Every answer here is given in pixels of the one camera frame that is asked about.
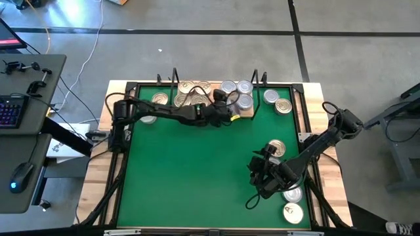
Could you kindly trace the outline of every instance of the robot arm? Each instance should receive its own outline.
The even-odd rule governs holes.
[[[179,108],[155,104],[147,100],[125,99],[117,101],[114,103],[112,130],[110,140],[108,140],[109,148],[113,152],[124,152],[127,149],[124,127],[148,115],[174,119],[183,125],[196,127],[204,127],[208,124],[220,127],[223,123],[231,122],[232,112],[226,105],[226,93],[215,89],[213,98],[215,101],[208,106],[196,104]]]
[[[264,199],[275,192],[287,190],[306,172],[309,162],[321,155],[327,148],[343,139],[353,139],[362,130],[363,123],[351,111],[338,109],[329,120],[328,129],[320,135],[312,135],[304,141],[306,147],[296,158],[281,162],[272,158],[276,151],[267,144],[256,152],[261,157],[252,157],[248,166],[251,171],[251,185]]]

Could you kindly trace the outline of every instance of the silver can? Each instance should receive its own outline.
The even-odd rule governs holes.
[[[200,95],[210,94],[210,92],[211,92],[211,83],[209,83],[207,81],[200,81],[200,82],[196,83],[196,86],[200,86],[201,88],[203,88],[203,89],[196,88],[196,92]]]
[[[195,84],[192,81],[180,81],[178,84],[178,89],[179,92],[183,94],[188,94],[194,86]]]
[[[178,94],[173,100],[174,105],[179,108],[181,105],[186,106],[191,104],[191,96],[187,94]]]
[[[147,115],[145,117],[141,117],[140,120],[147,125],[151,125],[153,123],[155,123],[156,119],[158,119],[157,117],[151,116],[151,115]]]
[[[249,81],[239,81],[237,88],[238,88],[238,92],[242,94],[251,94],[253,85]]]
[[[274,157],[282,157],[286,152],[286,145],[280,140],[271,140],[268,144],[273,145],[276,147],[276,152],[273,154]]]
[[[264,102],[268,105],[275,104],[276,101],[280,98],[278,92],[272,89],[267,89],[264,92]]]
[[[247,111],[252,108],[254,99],[252,99],[252,97],[248,94],[241,94],[239,95],[239,99],[236,104],[242,111]]]
[[[230,94],[231,92],[236,90],[236,84],[233,81],[223,81],[220,84],[220,89],[225,93]]]
[[[287,99],[280,98],[274,104],[274,110],[279,115],[287,114],[291,111],[291,102]]]
[[[205,95],[196,94],[191,98],[191,105],[202,104],[210,105],[209,99]]]
[[[157,94],[153,95],[152,102],[166,105],[168,103],[168,95],[162,92],[158,92]]]
[[[297,184],[293,184],[290,188],[294,188],[296,186]],[[298,203],[300,200],[302,200],[302,189],[301,187],[296,187],[295,189],[284,191],[283,197],[290,203]]]
[[[296,203],[288,203],[283,208],[284,218],[291,224],[299,224],[303,219],[303,209]]]

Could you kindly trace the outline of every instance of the green mat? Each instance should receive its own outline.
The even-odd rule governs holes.
[[[290,100],[287,88],[277,91]],[[157,92],[169,94],[170,88],[142,87],[139,97],[150,100]],[[137,122],[118,226],[310,228],[305,196],[299,202],[304,219],[296,225],[284,219],[279,193],[245,208],[256,194],[247,169],[252,151],[272,139],[284,142],[284,159],[298,155],[292,113],[277,115],[262,99],[254,121],[239,119],[229,127],[187,127],[163,118],[153,125]]]

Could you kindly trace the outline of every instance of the gray floor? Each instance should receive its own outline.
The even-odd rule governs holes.
[[[295,7],[302,31],[420,31],[420,3],[414,0],[296,0]],[[97,28],[100,21],[99,3],[93,0],[49,1],[39,12],[49,26]],[[106,1],[104,15],[109,29],[292,30],[286,0],[129,0],[123,7]],[[9,5],[1,16],[12,27],[41,27],[31,10]],[[19,35],[45,51],[44,33]],[[68,56],[62,75],[72,84],[95,35],[52,34],[51,40],[51,53]],[[322,84],[324,98],[364,121],[419,82],[419,38],[303,37],[303,48],[310,81]],[[100,35],[74,92],[99,116],[110,79],[167,77],[173,67],[188,79],[250,78],[258,68],[271,81],[302,81],[293,36]],[[62,111],[69,122],[91,118],[69,98]],[[57,92],[54,102],[61,100]],[[419,221],[420,191],[385,191],[398,179],[385,141],[375,127],[337,146],[348,200],[388,220]],[[81,183],[50,181],[44,198],[53,208],[0,215],[0,231],[69,226]]]

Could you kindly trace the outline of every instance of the rgb keyboard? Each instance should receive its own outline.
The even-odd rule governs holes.
[[[19,128],[28,99],[27,96],[0,96],[0,128]]]

